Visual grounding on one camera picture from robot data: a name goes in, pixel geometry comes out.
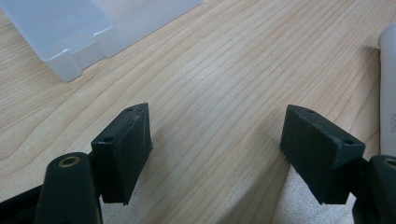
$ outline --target wood grain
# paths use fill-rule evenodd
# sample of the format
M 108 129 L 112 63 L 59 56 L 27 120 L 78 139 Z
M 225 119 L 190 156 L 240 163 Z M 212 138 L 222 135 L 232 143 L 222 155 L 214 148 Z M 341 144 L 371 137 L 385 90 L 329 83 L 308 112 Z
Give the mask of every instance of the wood grain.
M 63 83 L 0 13 L 0 201 L 125 107 L 149 103 L 155 144 L 128 206 L 105 223 L 268 223 L 289 164 L 288 104 L 378 153 L 379 49 L 396 2 L 205 0 Z

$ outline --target clear plastic bin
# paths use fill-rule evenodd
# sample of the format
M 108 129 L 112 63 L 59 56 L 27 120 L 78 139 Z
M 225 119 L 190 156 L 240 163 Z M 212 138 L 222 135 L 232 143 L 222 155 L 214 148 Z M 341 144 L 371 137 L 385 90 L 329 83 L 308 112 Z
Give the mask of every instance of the clear plastic bin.
M 203 0 L 0 0 L 38 57 L 63 81 L 127 48 Z

